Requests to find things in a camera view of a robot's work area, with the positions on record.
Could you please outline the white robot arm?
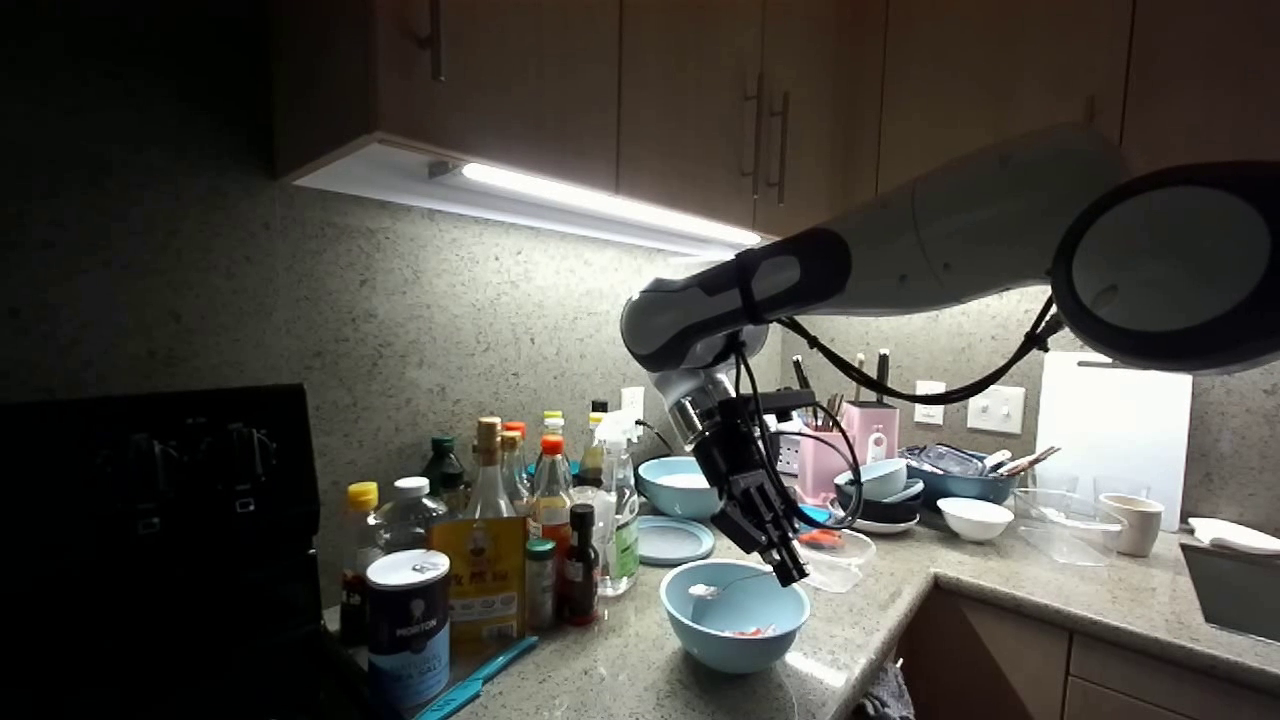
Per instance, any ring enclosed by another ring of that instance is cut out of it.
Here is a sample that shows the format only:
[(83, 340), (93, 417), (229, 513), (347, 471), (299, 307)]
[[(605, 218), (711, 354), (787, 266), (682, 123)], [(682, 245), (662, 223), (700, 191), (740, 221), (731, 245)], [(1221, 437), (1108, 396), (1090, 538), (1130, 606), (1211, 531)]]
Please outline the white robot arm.
[(655, 280), (621, 340), (659, 388), (721, 509), (717, 528), (797, 584), (802, 513), (764, 448), (784, 401), (731, 376), (764, 337), (814, 317), (933, 311), (1043, 285), (1023, 331), (1168, 371), (1280, 358), (1280, 163), (1125, 163), (1090, 128), (1046, 128), (946, 159), (836, 221)]

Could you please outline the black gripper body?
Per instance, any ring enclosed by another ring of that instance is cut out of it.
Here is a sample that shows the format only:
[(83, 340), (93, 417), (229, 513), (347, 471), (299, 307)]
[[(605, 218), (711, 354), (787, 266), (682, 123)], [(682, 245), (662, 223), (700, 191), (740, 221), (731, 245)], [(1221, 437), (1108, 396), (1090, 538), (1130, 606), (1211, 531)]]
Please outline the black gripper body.
[(770, 394), (740, 396), (721, 371), (675, 371), (659, 396), (675, 437), (717, 488), (721, 509), (744, 502), (756, 485), (777, 488), (787, 502), (764, 441)]

